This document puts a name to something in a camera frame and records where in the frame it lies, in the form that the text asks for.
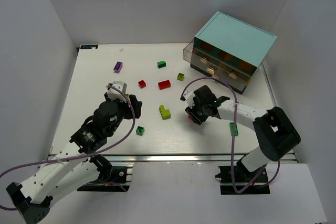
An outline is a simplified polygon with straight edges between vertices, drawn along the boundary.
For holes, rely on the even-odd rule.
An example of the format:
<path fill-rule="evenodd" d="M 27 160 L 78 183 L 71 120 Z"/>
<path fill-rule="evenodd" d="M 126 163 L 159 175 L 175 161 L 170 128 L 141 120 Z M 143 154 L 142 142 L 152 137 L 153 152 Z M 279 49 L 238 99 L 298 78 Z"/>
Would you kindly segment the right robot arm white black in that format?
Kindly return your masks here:
<path fill-rule="evenodd" d="M 277 106 L 269 110 L 254 109 L 229 97 L 217 98 L 207 85 L 185 92 L 185 112 L 198 125 L 208 117 L 220 120 L 235 119 L 256 134 L 258 147 L 243 156 L 234 166 L 239 178 L 255 176 L 269 162 L 277 162 L 301 142 L 301 137 L 286 113 Z"/>

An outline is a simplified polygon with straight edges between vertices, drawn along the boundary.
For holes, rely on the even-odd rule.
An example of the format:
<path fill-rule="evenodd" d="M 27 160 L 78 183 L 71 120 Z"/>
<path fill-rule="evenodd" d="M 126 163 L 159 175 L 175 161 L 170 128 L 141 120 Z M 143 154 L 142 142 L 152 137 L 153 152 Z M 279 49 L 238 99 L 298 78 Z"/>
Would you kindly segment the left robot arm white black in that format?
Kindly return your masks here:
<path fill-rule="evenodd" d="M 96 151 L 102 148 L 122 120 L 138 119 L 142 102 L 135 95 L 105 95 L 105 101 L 86 118 L 66 146 L 32 177 L 6 188 L 26 223 L 39 223 L 60 199 L 86 183 L 109 182 L 116 177 L 111 163 Z"/>

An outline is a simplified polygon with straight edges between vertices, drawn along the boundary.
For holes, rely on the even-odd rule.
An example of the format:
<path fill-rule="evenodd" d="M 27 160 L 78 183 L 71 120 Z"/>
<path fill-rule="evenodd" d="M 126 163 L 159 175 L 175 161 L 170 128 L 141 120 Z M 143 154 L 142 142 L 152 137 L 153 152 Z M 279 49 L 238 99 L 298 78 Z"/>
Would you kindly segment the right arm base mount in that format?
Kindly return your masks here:
<path fill-rule="evenodd" d="M 234 176 L 237 190 L 241 190 L 245 185 L 247 185 L 253 177 L 257 174 L 257 171 L 250 174 L 243 174 L 243 172 L 234 166 Z M 231 178 L 231 167 L 219 166 L 218 174 L 215 175 L 215 179 L 220 184 L 220 194 L 221 195 L 236 195 L 234 191 L 232 178 Z M 261 174 L 253 180 L 249 187 L 244 190 L 241 195 L 269 195 L 270 189 L 269 185 L 262 187 L 262 185 L 268 182 L 267 171 L 264 168 Z"/>

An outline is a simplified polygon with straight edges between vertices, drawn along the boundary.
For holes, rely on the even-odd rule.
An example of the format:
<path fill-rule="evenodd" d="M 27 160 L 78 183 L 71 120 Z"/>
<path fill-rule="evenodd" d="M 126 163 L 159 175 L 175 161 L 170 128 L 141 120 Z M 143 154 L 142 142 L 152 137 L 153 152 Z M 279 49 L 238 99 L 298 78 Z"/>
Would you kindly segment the transparent drawer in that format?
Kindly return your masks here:
<path fill-rule="evenodd" d="M 221 79 L 240 91 L 248 86 L 257 70 L 257 67 L 205 42 L 199 47 L 194 47 L 193 41 L 187 44 L 183 59 L 197 71 Z"/>

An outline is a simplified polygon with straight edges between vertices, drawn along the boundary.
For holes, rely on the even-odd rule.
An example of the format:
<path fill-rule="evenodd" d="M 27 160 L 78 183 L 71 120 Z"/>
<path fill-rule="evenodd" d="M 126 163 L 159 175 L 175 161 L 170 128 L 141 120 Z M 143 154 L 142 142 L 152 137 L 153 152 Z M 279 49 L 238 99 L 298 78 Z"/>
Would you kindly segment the red long lego brick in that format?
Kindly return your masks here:
<path fill-rule="evenodd" d="M 170 80 L 161 81 L 158 83 L 158 86 L 160 90 L 167 89 L 171 87 L 171 82 Z"/>

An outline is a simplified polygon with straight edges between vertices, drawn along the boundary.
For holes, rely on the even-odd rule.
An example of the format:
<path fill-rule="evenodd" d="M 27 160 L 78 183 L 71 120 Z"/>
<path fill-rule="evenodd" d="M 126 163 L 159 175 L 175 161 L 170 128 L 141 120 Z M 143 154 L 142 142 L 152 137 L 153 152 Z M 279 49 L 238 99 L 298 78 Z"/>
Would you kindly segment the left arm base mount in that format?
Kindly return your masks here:
<path fill-rule="evenodd" d="M 131 165 L 111 164 L 103 155 L 92 158 L 96 165 L 98 177 L 82 185 L 77 191 L 87 192 L 127 192 L 132 180 L 133 167 Z"/>

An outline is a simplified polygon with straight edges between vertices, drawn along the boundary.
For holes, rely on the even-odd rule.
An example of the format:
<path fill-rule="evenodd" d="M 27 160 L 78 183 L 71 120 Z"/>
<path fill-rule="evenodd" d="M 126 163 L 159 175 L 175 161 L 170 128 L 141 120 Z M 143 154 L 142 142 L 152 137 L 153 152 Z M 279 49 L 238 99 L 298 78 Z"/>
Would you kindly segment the small red lego brick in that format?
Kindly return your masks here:
<path fill-rule="evenodd" d="M 146 87 L 146 83 L 145 83 L 144 80 L 139 81 L 139 82 L 138 82 L 138 85 L 139 85 L 140 88 L 144 88 L 144 87 Z"/>

